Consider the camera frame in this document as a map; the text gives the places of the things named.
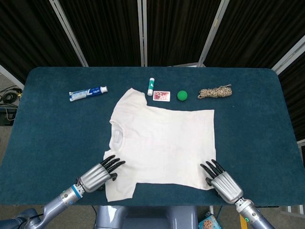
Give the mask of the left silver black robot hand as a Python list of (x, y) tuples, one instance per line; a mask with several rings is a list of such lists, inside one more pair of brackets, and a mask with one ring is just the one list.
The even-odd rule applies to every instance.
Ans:
[(116, 158), (115, 155), (107, 157), (77, 178), (76, 189), (82, 194), (103, 189), (108, 180), (115, 181), (117, 179), (118, 174), (114, 170), (125, 163), (120, 158)]

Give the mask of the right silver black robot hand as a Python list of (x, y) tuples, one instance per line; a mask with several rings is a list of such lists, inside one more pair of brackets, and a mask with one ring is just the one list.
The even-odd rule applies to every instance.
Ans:
[(243, 197), (243, 190), (231, 175), (214, 159), (200, 164), (208, 174), (207, 185), (213, 187), (218, 195), (228, 204), (235, 204)]

